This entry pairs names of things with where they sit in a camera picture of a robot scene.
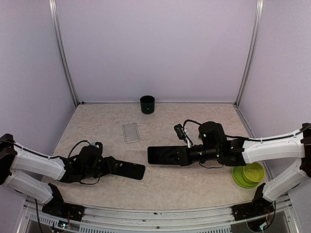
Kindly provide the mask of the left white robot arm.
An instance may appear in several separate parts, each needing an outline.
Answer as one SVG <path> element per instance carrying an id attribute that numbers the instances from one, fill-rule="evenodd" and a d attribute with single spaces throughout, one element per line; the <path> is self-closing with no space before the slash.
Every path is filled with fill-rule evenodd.
<path id="1" fill-rule="evenodd" d="M 50 156 L 30 150 L 5 133 L 0 137 L 0 184 L 14 189 L 49 206 L 58 216 L 68 211 L 59 189 L 34 175 L 61 183 L 79 183 L 86 179 L 99 181 L 106 175 L 125 175 L 126 163 L 112 156 L 103 157 L 100 142 L 88 143 L 77 155 Z"/>

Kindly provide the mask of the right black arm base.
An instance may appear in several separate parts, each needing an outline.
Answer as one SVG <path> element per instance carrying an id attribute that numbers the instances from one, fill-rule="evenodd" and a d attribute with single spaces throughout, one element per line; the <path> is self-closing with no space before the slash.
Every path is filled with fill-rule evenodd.
<path id="1" fill-rule="evenodd" d="M 235 221 L 254 218 L 275 210 L 274 203 L 263 198 L 263 188 L 266 183 L 259 185 L 252 201 L 232 206 Z"/>

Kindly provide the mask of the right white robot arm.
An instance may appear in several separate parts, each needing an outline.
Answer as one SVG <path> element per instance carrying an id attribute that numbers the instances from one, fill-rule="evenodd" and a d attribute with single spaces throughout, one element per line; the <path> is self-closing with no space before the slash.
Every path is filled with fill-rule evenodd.
<path id="1" fill-rule="evenodd" d="M 258 216 L 268 203 L 311 176 L 311 125 L 300 130 L 266 138 L 225 135 L 221 124 L 206 122 L 199 126 L 201 145 L 168 147 L 160 157 L 169 164 L 188 166 L 195 162 L 216 160 L 224 166 L 244 166 L 263 160 L 295 158 L 295 162 L 273 180 L 260 185 L 248 205 Z"/>

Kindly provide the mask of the black smartphone teal edge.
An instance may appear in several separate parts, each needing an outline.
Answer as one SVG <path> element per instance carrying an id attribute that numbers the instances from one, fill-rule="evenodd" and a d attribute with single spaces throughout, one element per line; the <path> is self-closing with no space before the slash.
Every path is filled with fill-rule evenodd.
<path id="1" fill-rule="evenodd" d="M 164 158 L 165 158 L 165 150 L 169 146 L 150 146 L 147 148 L 147 159 L 148 164 L 151 165 L 165 165 Z"/>

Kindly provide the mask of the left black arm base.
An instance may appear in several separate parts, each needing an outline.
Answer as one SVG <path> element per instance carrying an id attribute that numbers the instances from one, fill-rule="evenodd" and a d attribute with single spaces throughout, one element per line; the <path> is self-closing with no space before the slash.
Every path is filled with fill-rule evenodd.
<path id="1" fill-rule="evenodd" d="M 77 204 L 64 202 L 59 189 L 51 183 L 48 186 L 52 190 L 52 200 L 43 204 L 42 212 L 51 216 L 61 217 L 69 220 L 82 221 L 85 207 Z"/>

